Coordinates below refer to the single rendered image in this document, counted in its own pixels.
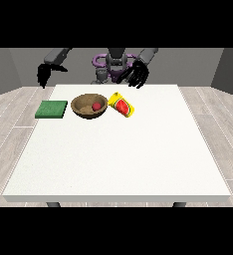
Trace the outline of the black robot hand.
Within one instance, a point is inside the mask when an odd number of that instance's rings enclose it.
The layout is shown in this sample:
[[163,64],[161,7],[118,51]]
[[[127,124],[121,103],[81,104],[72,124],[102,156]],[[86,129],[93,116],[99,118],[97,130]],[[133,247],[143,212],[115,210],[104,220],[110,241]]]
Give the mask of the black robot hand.
[[55,64],[41,64],[38,67],[37,78],[39,85],[45,89],[48,80],[51,77],[52,71],[60,71],[60,72],[67,72],[67,69],[61,65]]
[[126,69],[116,80],[120,84],[123,80],[126,80],[130,87],[135,87],[140,89],[147,77],[149,75],[149,70],[147,65],[142,61],[134,61],[132,66]]

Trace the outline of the brown wooden bowl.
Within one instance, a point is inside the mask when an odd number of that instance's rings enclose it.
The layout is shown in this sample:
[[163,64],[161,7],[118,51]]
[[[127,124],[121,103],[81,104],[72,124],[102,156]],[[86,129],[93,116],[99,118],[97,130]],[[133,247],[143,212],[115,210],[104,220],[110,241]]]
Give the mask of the brown wooden bowl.
[[[93,104],[99,103],[101,108],[93,110]],[[108,99],[100,94],[83,94],[71,102],[72,111],[80,118],[92,120],[100,117],[108,107]]]

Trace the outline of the green square pad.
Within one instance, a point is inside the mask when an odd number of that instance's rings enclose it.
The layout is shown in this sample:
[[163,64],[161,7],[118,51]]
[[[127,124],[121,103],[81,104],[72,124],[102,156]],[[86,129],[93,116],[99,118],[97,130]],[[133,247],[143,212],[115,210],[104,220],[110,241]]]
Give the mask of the green square pad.
[[64,116],[67,101],[42,101],[35,113],[36,119],[61,119]]

